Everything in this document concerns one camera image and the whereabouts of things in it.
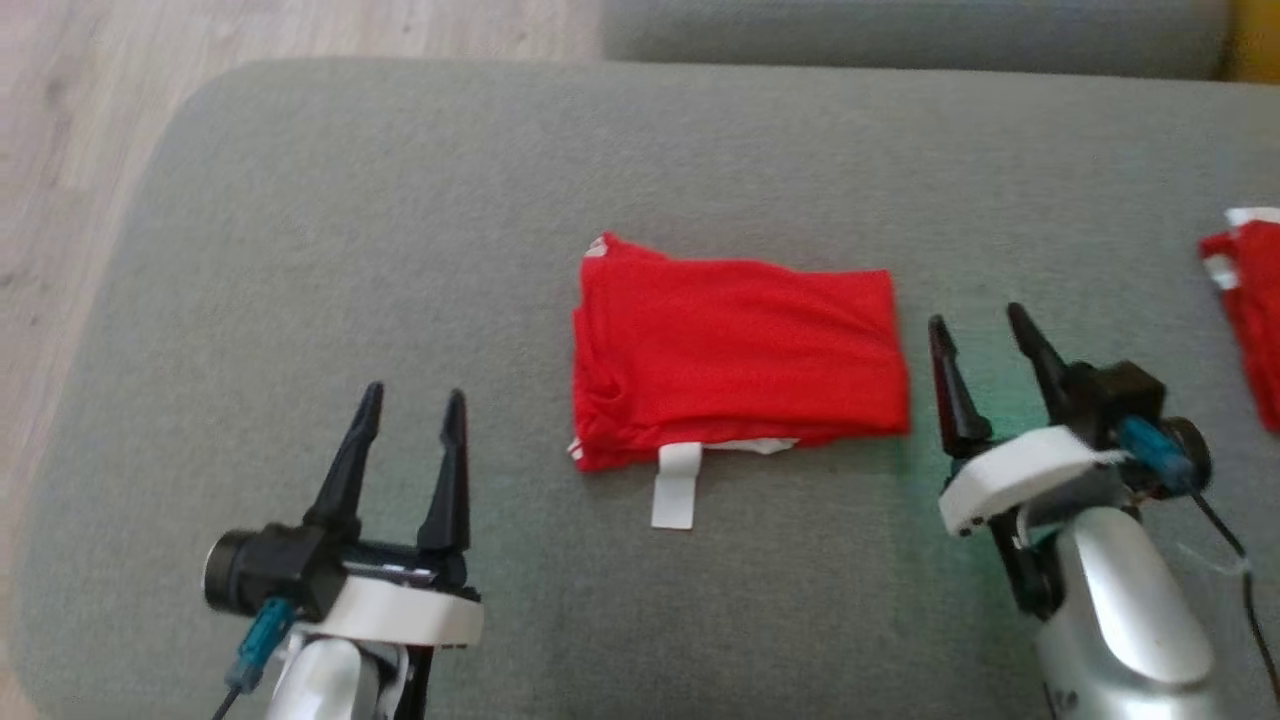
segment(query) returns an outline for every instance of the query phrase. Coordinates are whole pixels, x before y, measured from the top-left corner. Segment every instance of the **red fabric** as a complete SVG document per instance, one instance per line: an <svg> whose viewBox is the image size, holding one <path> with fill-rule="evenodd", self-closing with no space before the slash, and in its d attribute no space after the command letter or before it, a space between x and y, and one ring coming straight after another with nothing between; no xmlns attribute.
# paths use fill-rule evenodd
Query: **red fabric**
<svg viewBox="0 0 1280 720"><path fill-rule="evenodd" d="M1201 258L1212 255L1235 264L1239 284L1222 292L1222 305L1244 355L1258 416L1268 430L1280 430L1280 225L1253 222L1206 237Z"/></svg>
<svg viewBox="0 0 1280 720"><path fill-rule="evenodd" d="M573 311L580 470L654 460L672 442L908 432L887 272L672 260L602 240Z"/></svg>

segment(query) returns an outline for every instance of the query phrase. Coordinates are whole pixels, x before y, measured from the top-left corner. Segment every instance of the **black cable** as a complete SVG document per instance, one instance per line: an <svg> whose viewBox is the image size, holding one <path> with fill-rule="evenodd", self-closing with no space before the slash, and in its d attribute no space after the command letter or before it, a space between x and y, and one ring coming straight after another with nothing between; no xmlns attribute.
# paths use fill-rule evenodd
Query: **black cable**
<svg viewBox="0 0 1280 720"><path fill-rule="evenodd" d="M218 710L214 712L212 720L223 720L223 717L227 717L227 711L232 708L232 703L236 702L237 697L239 697L239 691L232 688L227 693L227 697L223 698L223 703L218 706Z"/></svg>
<svg viewBox="0 0 1280 720"><path fill-rule="evenodd" d="M1276 675L1276 662L1271 659L1271 648L1267 647L1267 639L1262 635L1262 628L1258 625L1258 614L1253 607L1253 568L1249 566L1249 556L1244 552L1244 544L1240 543L1240 538L1235 537L1235 533L1210 507L1208 501L1204 500L1204 496L1201 495L1194 483L1187 483L1187 488L1190 491L1196 506L1201 509L1201 512L1208 518L1208 521L1213 524L1213 528L1222 536L1222 539L1231 546L1231 550L1244 562L1244 575L1240 582L1240 591L1244 598L1244 615L1249 619L1249 632L1253 633L1253 642L1257 643L1258 655L1262 656L1262 666L1266 667L1267 679L1271 680L1271 694L1276 701L1276 706L1280 707L1280 676Z"/></svg>

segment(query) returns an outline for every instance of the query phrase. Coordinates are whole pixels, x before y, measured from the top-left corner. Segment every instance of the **black camera lens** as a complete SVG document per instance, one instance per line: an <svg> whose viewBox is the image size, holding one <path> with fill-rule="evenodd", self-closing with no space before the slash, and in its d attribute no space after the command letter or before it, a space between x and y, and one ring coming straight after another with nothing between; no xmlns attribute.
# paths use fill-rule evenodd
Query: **black camera lens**
<svg viewBox="0 0 1280 720"><path fill-rule="evenodd" d="M239 574L241 551L257 533L232 530L218 538L205 559L205 602L219 612L252 615L241 601L236 579Z"/></svg>

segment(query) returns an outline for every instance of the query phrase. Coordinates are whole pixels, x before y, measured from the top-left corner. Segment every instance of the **gray sofa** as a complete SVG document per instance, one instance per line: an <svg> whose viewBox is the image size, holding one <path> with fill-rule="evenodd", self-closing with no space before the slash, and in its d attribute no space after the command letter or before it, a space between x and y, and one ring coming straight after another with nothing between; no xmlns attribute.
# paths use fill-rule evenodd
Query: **gray sofa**
<svg viewBox="0 0 1280 720"><path fill-rule="evenodd" d="M408 541L449 388L471 401L485 638L436 717L1047 717L984 538L946 536L925 320L998 429L1043 421L1002 318L1169 382L1280 637L1280 446L1196 259L1280 197L1280 90L963 72L316 60L188 101L151 160L33 489L13 660L51 717L207 717L246 629L201 598L224 530L296 521L364 383L388 384L362 516ZM652 468L580 477L570 311L604 228L681 256L888 268L909 437L713 456L691 533ZM1148 512L1268 711L1234 578L1189 503ZM270 685L233 717L261 714Z"/></svg>
<svg viewBox="0 0 1280 720"><path fill-rule="evenodd" d="M618 60L1215 77L1228 0L604 0Z"/></svg>

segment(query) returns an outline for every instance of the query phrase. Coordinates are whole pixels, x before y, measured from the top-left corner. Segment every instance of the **gray cushion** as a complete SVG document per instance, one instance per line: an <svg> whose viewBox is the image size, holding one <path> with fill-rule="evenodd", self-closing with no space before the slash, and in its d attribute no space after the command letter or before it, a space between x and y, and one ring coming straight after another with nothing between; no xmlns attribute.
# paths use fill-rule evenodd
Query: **gray cushion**
<svg viewBox="0 0 1280 720"><path fill-rule="evenodd" d="M604 0L622 60L1213 77L1226 0Z"/></svg>
<svg viewBox="0 0 1280 720"><path fill-rule="evenodd" d="M470 393L474 580L436 716L1043 717L1034 623L995 548L943 530L925 320L1002 432L1043 421L1004 304L1069 357L1166 379L1217 456L1280 642L1280 446L1196 260L1280 197L1275 88L986 73L325 60L202 90L137 191L35 488L14 656L65 717L207 717L246 621L198 578L224 530L296 521L364 383L388 383L366 537L408 541L447 392ZM890 268L916 432L713 456L691 533L653 468L564 448L576 268L603 229L690 258ZM1228 556L1149 520L1268 707ZM261 711L266 691L237 716Z"/></svg>

